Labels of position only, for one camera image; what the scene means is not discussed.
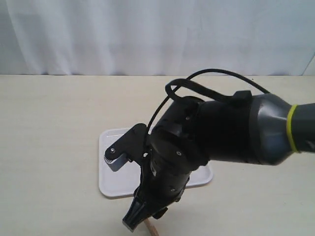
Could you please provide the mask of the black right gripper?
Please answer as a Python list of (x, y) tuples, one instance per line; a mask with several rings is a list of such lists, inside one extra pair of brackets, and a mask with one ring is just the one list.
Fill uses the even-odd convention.
[(141, 167), (140, 184), (123, 217), (124, 225), (139, 225), (151, 216), (163, 216), (167, 207), (180, 200), (191, 170), (171, 167)]

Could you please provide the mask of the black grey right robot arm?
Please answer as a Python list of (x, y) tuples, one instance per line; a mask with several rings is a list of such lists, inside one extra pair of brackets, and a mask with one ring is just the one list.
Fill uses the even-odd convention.
[(276, 166), (296, 152), (315, 150), (314, 104), (291, 105), (273, 94), (243, 105), (173, 102), (142, 151), (140, 185), (123, 223), (134, 230), (160, 218), (180, 200), (190, 174), (209, 161)]

